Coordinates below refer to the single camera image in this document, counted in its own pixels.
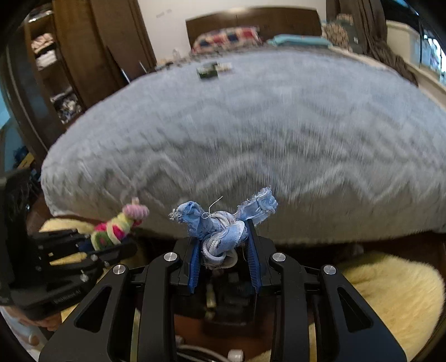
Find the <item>person's left hand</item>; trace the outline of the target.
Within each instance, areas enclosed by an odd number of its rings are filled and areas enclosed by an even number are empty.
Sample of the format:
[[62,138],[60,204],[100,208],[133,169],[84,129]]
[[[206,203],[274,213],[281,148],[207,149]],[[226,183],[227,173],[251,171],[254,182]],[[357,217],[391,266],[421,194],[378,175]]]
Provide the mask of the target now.
[[11,317],[16,318],[22,325],[44,328],[50,332],[54,332],[60,325],[62,325],[62,316],[60,312],[42,320],[32,320],[15,306],[6,306],[4,310]]

